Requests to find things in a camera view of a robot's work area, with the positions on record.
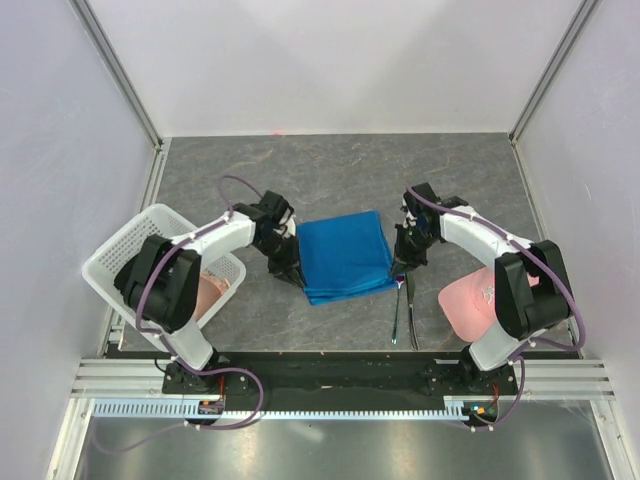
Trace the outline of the blue cloth napkin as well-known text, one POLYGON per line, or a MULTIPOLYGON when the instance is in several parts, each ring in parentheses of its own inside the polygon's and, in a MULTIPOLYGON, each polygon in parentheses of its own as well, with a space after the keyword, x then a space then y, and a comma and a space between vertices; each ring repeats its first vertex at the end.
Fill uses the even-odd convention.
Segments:
POLYGON ((304 293, 313 306, 396 286, 392 255, 377 211, 301 224, 297 229, 304 293))

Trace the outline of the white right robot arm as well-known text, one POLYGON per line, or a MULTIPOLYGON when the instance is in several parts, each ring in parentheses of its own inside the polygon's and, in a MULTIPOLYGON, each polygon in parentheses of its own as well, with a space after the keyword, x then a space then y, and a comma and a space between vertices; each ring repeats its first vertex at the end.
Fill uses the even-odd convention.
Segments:
POLYGON ((466 342, 458 381, 467 392, 483 392, 495 369, 511 363, 546 331, 580 310, 558 245, 514 236, 488 221, 467 202, 441 200, 410 188, 405 218, 396 227, 392 275, 427 264, 435 243, 451 243, 475 257, 483 269, 445 287, 439 301, 456 334, 466 342))

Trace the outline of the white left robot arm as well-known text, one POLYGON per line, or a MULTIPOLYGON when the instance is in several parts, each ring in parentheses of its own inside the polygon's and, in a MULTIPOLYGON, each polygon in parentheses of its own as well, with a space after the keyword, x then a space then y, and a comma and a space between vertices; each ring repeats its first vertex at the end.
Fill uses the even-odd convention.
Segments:
POLYGON ((158 335, 186 368, 185 382, 208 393, 219 382, 218 354, 197 325, 201 273, 236 249, 252 246, 269 273, 305 287, 294 209, 285 200, 237 204, 218 220, 174 239, 153 234, 116 274, 114 286, 135 313, 136 327, 158 335))

